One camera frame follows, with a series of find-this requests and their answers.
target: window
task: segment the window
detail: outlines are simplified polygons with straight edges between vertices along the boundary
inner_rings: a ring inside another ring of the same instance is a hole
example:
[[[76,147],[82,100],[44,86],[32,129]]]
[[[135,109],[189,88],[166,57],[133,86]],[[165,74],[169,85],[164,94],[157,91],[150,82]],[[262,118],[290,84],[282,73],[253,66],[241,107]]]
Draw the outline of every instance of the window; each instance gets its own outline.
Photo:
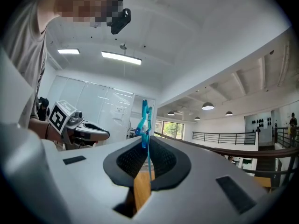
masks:
[[[184,125],[179,123],[172,123],[166,121],[156,121],[155,132],[162,133],[164,135],[170,136],[175,139],[183,138]]]

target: gray t-shirt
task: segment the gray t-shirt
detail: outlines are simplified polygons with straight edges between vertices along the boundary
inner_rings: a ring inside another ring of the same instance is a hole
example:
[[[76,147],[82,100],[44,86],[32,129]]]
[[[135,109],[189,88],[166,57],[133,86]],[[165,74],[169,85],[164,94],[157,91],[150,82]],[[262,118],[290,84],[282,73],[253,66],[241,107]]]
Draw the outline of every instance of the gray t-shirt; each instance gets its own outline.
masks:
[[[37,1],[26,0],[11,17],[2,39],[8,57],[34,90],[19,120],[19,124],[25,128],[30,117],[38,119],[35,102],[38,102],[37,92],[47,58],[45,33],[39,32]]]

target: blue plastic part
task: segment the blue plastic part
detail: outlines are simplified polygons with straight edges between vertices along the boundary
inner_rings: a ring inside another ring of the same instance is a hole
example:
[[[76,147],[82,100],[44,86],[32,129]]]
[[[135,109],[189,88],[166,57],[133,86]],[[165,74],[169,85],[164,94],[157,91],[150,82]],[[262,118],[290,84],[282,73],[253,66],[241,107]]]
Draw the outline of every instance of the blue plastic part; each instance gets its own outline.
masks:
[[[142,127],[146,120],[146,115],[148,114],[148,130],[146,132],[142,132]],[[141,136],[142,138],[142,148],[148,147],[148,164],[149,164],[149,178],[151,181],[151,169],[150,169],[150,131],[151,131],[151,115],[152,115],[152,107],[148,106],[148,101],[144,99],[142,101],[142,118],[140,123],[138,124],[135,134],[137,136]]]

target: standing person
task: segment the standing person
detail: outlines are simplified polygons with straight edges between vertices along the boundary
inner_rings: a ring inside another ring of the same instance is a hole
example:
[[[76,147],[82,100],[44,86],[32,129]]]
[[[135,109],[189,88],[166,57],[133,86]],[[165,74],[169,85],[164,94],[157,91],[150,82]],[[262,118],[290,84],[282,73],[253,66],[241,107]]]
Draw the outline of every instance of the standing person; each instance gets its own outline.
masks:
[[[41,139],[61,140],[49,122],[38,120],[35,106],[47,57],[49,22],[59,16],[72,21],[89,21],[90,17],[105,21],[116,4],[118,0],[24,0],[20,4],[7,23],[1,43],[11,62],[34,90],[19,120],[22,127],[31,129]]]
[[[40,100],[41,103],[38,106],[37,115],[40,121],[46,121],[50,115],[49,101],[43,97],[40,97]]]
[[[297,119],[295,118],[295,113],[292,113],[292,118],[290,120],[290,127],[291,127],[291,145],[294,147],[295,146],[295,138],[297,134]]]

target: black rectangular slot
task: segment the black rectangular slot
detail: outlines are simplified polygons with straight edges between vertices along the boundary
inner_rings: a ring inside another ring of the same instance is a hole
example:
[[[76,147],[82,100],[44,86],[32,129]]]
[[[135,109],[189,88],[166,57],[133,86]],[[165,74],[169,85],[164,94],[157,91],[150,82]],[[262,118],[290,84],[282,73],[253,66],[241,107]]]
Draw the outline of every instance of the black rectangular slot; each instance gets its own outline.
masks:
[[[77,157],[73,157],[73,158],[69,158],[69,159],[63,159],[64,163],[66,165],[68,164],[72,164],[72,163],[75,163],[75,162],[80,162],[82,160],[85,160],[86,158],[83,157],[83,156],[77,156]]]
[[[216,181],[239,214],[242,214],[255,206],[256,202],[253,201],[247,193],[241,189],[233,179],[231,179],[231,177],[220,177],[217,178]]]

